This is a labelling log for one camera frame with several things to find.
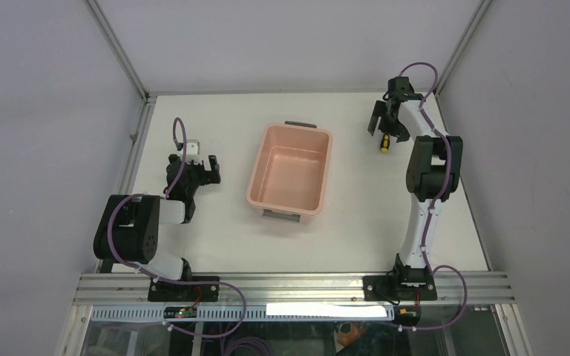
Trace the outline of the aluminium frame post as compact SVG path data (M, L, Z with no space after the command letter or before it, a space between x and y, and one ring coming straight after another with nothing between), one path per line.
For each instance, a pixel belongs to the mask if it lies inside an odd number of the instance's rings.
M148 91L145 89L145 85L138 76L131 60L128 58L128 54L120 43L120 40L106 16L105 11L102 9L100 2L97 0L84 0L83 2L91 13L93 20L101 31L102 37L108 44L111 52L115 56L119 66L128 78L133 89L135 89L142 102L147 102L149 98Z
M493 0L480 0L475 11L473 12L470 21L462 32L459 41L457 42L453 52L447 61L442 74L439 78L439 83L436 87L436 97L439 97L445 89L448 81L450 80L456 66L459 64L463 53L467 49L470 40L474 37L475 32L479 28L482 20L485 18L488 10L490 9Z

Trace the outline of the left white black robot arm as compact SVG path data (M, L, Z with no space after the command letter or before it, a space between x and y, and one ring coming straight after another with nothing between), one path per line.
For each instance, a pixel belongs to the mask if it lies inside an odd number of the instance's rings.
M174 152L171 110L214 149ZM390 160L367 144L364 105L325 99L207 97L160 106L138 174L153 194L109 198L94 240L98 257L168 277L166 293L190 298L195 273L382 271L393 262Z

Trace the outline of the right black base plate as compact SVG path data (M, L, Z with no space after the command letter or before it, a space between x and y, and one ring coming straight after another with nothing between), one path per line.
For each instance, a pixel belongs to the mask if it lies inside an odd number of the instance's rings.
M434 279L431 276L425 278L424 284L408 286L400 283L392 274L365 275L362 278L364 299L366 301L387 302L416 302L434 301L438 299Z

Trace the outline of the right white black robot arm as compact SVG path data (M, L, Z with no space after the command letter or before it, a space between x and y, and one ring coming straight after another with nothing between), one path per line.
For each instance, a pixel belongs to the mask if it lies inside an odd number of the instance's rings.
M463 141L436 127L425 110L425 96L415 92L406 76L388 80L386 106L384 119L393 129L389 135L413 143L405 178L410 218L389 281L390 293L408 300L433 283L432 240L442 208L459 185Z

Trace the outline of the pink plastic bin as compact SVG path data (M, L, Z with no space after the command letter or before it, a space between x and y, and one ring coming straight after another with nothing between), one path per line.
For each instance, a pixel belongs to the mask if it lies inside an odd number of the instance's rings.
M246 201L263 217L311 223L323 209L332 148L333 135L316 125L267 125Z

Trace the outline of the aluminium right frame post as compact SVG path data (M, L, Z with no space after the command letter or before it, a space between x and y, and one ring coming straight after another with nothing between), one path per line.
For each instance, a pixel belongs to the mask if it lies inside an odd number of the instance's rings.
M467 49L470 40L474 37L475 32L479 28L482 20L485 18L488 10L490 9L493 0L480 0L475 11L473 12L470 21L462 32L459 41L457 42L453 52L447 61L442 74L439 78L439 83L436 87L436 97L439 97L445 89L448 81L450 80L456 66L459 64L463 53Z

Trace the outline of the yellow black screwdriver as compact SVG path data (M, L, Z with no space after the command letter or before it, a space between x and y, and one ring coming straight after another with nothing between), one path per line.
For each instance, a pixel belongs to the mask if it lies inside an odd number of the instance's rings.
M388 152L390 147L390 136L384 134L380 141L380 151L383 153Z

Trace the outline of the aluminium left frame post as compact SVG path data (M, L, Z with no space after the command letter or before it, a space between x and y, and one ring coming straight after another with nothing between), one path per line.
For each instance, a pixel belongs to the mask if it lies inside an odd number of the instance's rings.
M83 2L91 13L93 20L101 31L102 37L108 44L111 52L115 56L119 66L128 78L133 89L135 89L142 102L147 102L149 98L148 91L145 89L145 85L138 76L131 60L128 58L128 54L120 43L120 40L106 16L105 11L102 9L100 2L97 0L84 0Z

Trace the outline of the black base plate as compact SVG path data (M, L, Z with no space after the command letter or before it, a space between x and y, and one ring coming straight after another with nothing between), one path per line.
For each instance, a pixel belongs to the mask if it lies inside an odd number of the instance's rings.
M431 276L425 278L424 284L408 286L400 283L392 274L365 275L362 278L364 299L366 301L387 302L416 302L434 301L438 299L434 279Z
M217 302L219 298L219 286L217 284L220 281L219 277L214 275L197 276L193 277L192 281L197 282L197 285L178 285L151 280L147 300L165 303L193 303L196 300Z

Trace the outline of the aluminium front rail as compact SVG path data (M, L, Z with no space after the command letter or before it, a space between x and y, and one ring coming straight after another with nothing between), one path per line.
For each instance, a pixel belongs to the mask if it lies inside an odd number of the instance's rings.
M239 306L247 303L331 303L338 305L385 304L393 296L381 284L383 273L222 273L220 285L192 288L183 297L162 293L142 274L83 274L77 286L75 306L139 304ZM423 306L514 304L508 278L503 272L466 271L459 279L452 272L436 274L436 300L419 299Z

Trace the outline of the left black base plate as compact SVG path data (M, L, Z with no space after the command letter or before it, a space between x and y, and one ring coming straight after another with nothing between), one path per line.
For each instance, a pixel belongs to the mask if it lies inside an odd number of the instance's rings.
M165 303L193 303L196 300L217 302L219 298L219 286L217 284L220 281L219 277L214 275L197 276L193 277L192 281L197 282L197 285L178 285L151 280L147 300Z

